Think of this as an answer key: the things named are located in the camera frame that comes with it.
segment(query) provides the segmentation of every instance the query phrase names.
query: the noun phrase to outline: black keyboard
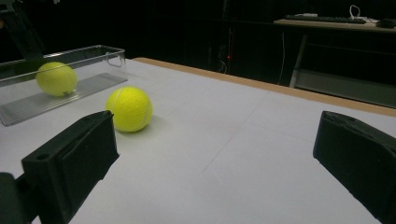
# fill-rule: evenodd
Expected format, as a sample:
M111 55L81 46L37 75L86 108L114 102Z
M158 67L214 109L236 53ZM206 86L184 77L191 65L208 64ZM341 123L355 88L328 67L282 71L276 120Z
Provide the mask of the black keyboard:
M364 24L366 21L364 19L352 19L347 17L313 17L313 16L297 16L297 15L287 15L285 20L290 21L324 21L324 22L338 22L338 23L355 23Z

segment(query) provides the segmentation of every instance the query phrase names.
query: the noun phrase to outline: wooden desk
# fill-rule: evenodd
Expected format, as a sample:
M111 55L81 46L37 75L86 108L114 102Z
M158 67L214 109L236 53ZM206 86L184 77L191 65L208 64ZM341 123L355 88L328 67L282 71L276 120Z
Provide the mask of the wooden desk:
M379 223L312 152L323 110L392 136L396 110L145 58L127 68L127 83L0 126L0 171L21 175L23 157L134 85L152 120L116 132L119 159L70 223Z
M331 30L345 32L365 32L378 35L396 35L396 28L378 28L373 22L349 24L337 22L279 20L274 24L301 28L316 28L327 34ZM301 68L308 34L304 33L299 54L291 75L290 87L337 95L371 104L396 107L396 88L393 85L371 82L356 78L340 77L332 74L309 71Z

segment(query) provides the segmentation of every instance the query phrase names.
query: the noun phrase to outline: yellow tennis ball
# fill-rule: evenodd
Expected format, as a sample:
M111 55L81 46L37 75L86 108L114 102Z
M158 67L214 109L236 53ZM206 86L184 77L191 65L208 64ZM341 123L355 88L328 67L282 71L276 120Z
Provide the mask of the yellow tennis ball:
M113 113L116 129L122 132L137 132L149 124L152 103L144 91L127 86L116 89L108 96L106 110Z
M65 96L77 86L75 71L64 63L45 63L38 68L35 77L38 86L47 94Z

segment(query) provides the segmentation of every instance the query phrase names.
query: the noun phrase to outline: transparent tray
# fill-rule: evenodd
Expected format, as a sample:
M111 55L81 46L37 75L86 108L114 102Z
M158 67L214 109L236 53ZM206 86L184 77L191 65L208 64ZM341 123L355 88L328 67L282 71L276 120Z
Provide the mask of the transparent tray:
M92 46L46 55L34 61L0 63L0 120L11 126L127 81L125 50ZM63 63L40 72L56 72L69 66L77 76L76 87L62 96L43 91L36 81L38 68Z

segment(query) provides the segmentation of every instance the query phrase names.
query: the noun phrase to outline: computer mouse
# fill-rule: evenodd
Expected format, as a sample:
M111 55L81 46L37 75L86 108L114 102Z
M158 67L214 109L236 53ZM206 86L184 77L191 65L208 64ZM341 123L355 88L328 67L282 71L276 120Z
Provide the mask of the computer mouse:
M391 21L391 20L384 19L384 20L380 20L380 21L376 22L375 26L380 27L380 28L392 29L395 27L395 22Z

